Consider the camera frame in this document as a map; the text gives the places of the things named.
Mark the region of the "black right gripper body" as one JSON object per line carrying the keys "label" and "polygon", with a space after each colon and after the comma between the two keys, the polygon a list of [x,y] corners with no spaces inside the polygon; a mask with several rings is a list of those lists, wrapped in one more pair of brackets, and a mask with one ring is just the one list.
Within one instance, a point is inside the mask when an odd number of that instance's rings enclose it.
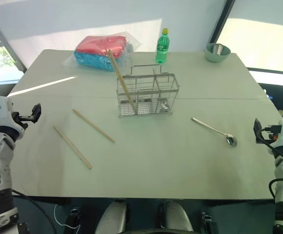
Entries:
{"label": "black right gripper body", "polygon": [[267,132],[268,141],[276,141],[278,139],[278,135],[282,130],[281,125],[271,125],[269,127],[265,127],[262,129],[262,132]]}

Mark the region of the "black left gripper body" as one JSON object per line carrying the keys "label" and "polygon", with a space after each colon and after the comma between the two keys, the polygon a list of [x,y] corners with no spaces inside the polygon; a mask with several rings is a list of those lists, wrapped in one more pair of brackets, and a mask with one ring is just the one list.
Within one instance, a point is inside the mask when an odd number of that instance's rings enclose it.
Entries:
{"label": "black left gripper body", "polygon": [[20,125],[21,127],[28,127],[26,122],[34,122],[34,115],[31,114],[29,116],[21,116],[19,112],[12,112],[11,114],[12,119],[15,123]]}

